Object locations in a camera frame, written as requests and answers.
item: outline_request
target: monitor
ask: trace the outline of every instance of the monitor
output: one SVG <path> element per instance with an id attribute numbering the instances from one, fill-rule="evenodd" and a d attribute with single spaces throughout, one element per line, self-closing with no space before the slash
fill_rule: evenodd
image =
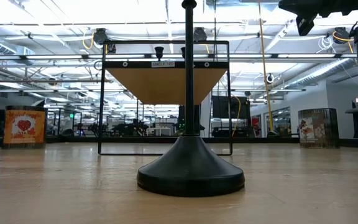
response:
<path id="1" fill-rule="evenodd" d="M 250 118 L 250 104 L 246 97 L 238 97 L 241 102 L 240 119 Z M 212 96 L 212 114 L 214 118 L 229 118 L 229 99 L 227 96 Z M 239 102 L 231 97 L 231 118 L 237 118 Z"/>

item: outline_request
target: black metal frame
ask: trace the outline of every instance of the black metal frame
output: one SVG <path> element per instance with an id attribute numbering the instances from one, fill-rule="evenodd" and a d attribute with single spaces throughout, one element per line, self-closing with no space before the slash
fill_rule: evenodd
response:
<path id="1" fill-rule="evenodd" d="M 104 106 L 104 82 L 106 80 L 106 69 L 107 68 L 152 68 L 150 62 L 112 62 L 106 61 L 106 47 L 111 44 L 185 44 L 185 40 L 107 40 L 103 43 L 103 56 L 101 61 L 101 91 L 100 91 L 100 107 L 99 114 L 103 114 Z M 226 46 L 226 55 L 227 61 L 225 58 L 219 58 L 223 62 L 193 62 L 195 68 L 226 68 L 227 69 L 227 97 L 229 98 L 229 137 L 227 138 L 229 142 L 229 154 L 218 154 L 219 156 L 231 156 L 233 154 L 233 142 L 232 142 L 232 119 L 231 119 L 231 86 L 230 86 L 230 43 L 226 40 L 217 40 L 217 41 L 194 41 L 193 44 L 211 44 L 211 45 L 225 45 Z M 176 62 L 175 66 L 172 68 L 185 68 L 185 62 Z M 103 118 L 99 117 L 99 135 L 98 135 L 98 154 L 101 156 L 161 156 L 162 154 L 117 154 L 117 153 L 102 153 L 102 142 L 103 142 Z"/>

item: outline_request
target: round black base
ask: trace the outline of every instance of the round black base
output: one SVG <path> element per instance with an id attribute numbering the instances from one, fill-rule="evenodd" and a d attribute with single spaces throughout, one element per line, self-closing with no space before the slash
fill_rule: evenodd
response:
<path id="1" fill-rule="evenodd" d="M 177 197 L 208 197 L 244 187 L 243 171 L 217 156 L 199 136 L 180 136 L 172 148 L 137 173 L 139 187 Z"/>

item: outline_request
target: display board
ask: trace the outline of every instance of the display board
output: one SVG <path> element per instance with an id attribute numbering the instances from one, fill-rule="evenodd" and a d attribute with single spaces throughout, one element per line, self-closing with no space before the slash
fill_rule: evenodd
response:
<path id="1" fill-rule="evenodd" d="M 298 112 L 301 147 L 339 147 L 338 123 L 335 109 L 310 109 Z"/>
<path id="2" fill-rule="evenodd" d="M 45 144 L 46 111 L 32 106 L 8 106 L 5 112 L 4 147 Z"/>

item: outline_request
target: poster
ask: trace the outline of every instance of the poster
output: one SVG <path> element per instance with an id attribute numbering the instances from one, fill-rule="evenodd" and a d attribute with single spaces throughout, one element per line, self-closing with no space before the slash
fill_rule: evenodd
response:
<path id="1" fill-rule="evenodd" d="M 302 111 L 299 119 L 299 137 L 301 142 L 325 143 L 326 130 L 323 110 Z"/>
<path id="2" fill-rule="evenodd" d="M 4 144 L 44 143 L 44 131 L 44 111 L 6 111 Z"/>

